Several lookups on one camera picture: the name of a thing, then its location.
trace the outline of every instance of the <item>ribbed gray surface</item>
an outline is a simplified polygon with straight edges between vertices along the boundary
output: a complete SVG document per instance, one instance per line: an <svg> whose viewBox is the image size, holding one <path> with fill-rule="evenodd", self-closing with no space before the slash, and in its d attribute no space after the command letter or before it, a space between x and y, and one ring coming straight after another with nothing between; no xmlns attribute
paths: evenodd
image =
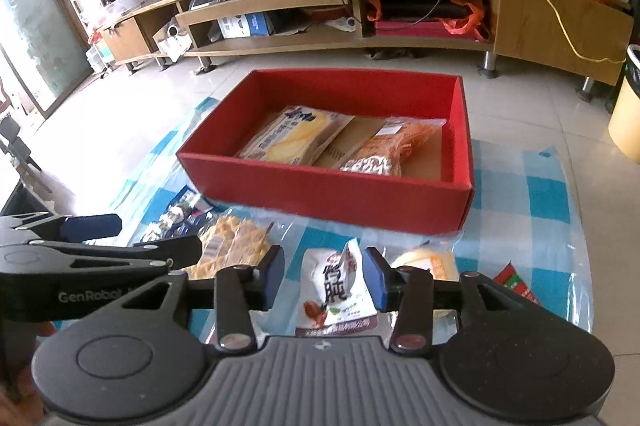
<svg viewBox="0 0 640 426"><path fill-rule="evenodd" d="M220 362L186 405L149 426L497 426L449 395L431 367L378 338L270 338ZM571 423L594 426L594 418ZM51 418L47 425L68 425Z"/></svg>

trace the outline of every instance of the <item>wooden tv cabinet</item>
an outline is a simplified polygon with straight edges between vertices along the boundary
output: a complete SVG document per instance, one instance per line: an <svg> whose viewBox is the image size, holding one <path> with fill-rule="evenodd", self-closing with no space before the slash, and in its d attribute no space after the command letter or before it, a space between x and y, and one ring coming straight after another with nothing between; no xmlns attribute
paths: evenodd
<svg viewBox="0 0 640 426"><path fill-rule="evenodd" d="M335 6L342 0L227 0L190 12L190 0L153 0L121 17L111 28L100 31L116 62L130 64L149 58L164 58L152 35L176 16L187 26L194 46L185 56L200 58L204 70L215 67L211 58L245 56L339 48L431 47L484 51L488 76L495 69L496 56L511 56L546 64L614 85L622 64L592 63L571 51L556 16L545 0L484 0L485 23L491 36L487 42L449 38L376 35L367 21L364 0L344 0L350 4L356 31L342 32L324 24L290 36L253 36L211 43L207 32L212 21L224 16L267 12L305 6ZM577 50L588 57L624 60L633 19L625 13L591 0L551 0L558 9Z"/></svg>

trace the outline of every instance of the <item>red and green package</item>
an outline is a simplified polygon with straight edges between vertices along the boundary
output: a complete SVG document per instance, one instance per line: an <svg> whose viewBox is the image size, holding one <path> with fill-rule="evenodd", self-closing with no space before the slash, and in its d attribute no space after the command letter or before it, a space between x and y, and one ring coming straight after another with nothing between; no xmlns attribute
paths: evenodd
<svg viewBox="0 0 640 426"><path fill-rule="evenodd" d="M494 281L497 281L499 284L504 285L507 289L510 289L515 294L519 294L520 296L524 296L527 300L532 301L538 305L542 305L540 300L536 298L536 296L531 292L527 284L524 283L524 280L516 273L516 268L513 266L511 262L507 264L507 266L501 270L498 275L494 277Z"/></svg>

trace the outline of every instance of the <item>yellow cable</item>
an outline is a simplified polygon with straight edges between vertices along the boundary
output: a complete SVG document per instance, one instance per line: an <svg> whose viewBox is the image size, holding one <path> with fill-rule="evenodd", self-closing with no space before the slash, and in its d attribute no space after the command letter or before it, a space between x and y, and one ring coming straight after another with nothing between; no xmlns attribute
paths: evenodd
<svg viewBox="0 0 640 426"><path fill-rule="evenodd" d="M564 33L564 37L566 38L567 42L571 46L571 50L574 52L574 54L578 58L580 58L581 60L590 61L592 63L609 62L609 63L612 63L614 65L619 65L621 63L625 63L625 60L612 60L611 58L600 58L599 60L597 60L595 58L589 58L587 56L581 55L578 52L578 50L575 48L574 42L571 41L571 37L569 37L569 34L567 33L566 28L564 27L564 23L562 22L562 18L560 17L560 13L558 13L558 10L554 6L553 2L551 2L551 0L546 0L546 2L551 6L551 9L554 10L554 13L556 14L556 18L558 19L558 23L560 24L560 28L562 29L562 32Z"/></svg>

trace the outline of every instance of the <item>glass door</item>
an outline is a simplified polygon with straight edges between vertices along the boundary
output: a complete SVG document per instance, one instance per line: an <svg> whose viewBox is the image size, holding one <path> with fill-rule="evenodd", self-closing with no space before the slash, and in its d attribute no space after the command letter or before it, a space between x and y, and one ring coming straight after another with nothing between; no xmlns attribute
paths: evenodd
<svg viewBox="0 0 640 426"><path fill-rule="evenodd" d="M58 0L0 0L0 28L0 62L44 117L91 73Z"/></svg>

